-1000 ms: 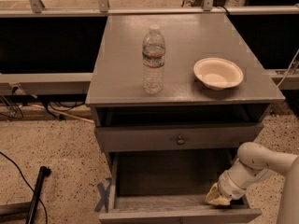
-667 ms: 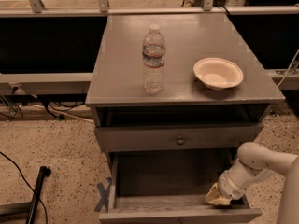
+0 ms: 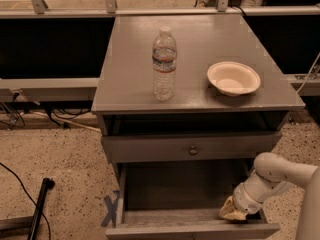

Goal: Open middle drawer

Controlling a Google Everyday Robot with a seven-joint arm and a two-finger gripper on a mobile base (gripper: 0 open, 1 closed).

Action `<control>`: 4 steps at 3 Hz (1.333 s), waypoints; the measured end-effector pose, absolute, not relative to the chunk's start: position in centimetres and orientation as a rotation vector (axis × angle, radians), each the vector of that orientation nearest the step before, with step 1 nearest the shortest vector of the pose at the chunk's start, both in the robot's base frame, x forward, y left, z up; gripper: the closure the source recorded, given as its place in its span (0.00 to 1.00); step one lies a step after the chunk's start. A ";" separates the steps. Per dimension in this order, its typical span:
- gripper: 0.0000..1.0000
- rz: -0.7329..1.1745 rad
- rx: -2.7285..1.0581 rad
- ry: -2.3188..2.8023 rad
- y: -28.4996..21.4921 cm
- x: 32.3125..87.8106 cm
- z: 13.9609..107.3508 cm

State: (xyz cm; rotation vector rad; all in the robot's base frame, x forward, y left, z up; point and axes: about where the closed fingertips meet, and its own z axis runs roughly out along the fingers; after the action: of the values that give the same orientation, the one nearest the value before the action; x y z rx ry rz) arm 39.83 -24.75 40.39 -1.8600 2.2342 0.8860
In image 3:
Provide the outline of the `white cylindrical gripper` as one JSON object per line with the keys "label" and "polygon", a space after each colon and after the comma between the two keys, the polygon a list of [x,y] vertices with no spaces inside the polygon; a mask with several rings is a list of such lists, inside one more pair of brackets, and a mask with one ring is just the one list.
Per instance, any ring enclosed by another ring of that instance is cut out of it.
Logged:
{"label": "white cylindrical gripper", "polygon": [[227,198],[219,216],[227,220],[245,221],[247,214],[256,214],[262,208],[263,194],[262,180],[259,177],[249,177],[234,189],[233,197]]}

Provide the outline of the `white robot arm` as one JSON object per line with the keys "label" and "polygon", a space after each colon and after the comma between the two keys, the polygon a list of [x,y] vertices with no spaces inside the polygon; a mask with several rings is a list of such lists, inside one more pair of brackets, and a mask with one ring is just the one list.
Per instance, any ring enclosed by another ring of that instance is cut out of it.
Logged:
{"label": "white robot arm", "polygon": [[271,152],[254,159],[252,172],[226,199],[219,217],[244,221],[260,211],[267,199],[292,186],[304,190],[295,240],[320,240],[320,167],[291,162]]}

